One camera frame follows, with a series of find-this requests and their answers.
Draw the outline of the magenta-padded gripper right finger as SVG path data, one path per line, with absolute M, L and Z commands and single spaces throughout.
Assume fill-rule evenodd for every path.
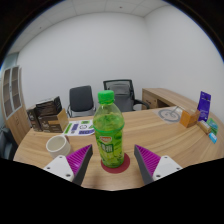
M 168 155 L 159 156 L 139 145 L 134 146 L 134 155 L 145 185 L 182 169 L 182 167 Z

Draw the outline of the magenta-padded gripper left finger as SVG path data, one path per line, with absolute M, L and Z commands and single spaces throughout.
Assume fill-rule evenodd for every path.
M 92 155 L 92 145 L 87 145 L 68 156 L 57 156 L 44 167 L 44 170 L 76 185 L 81 185 Z

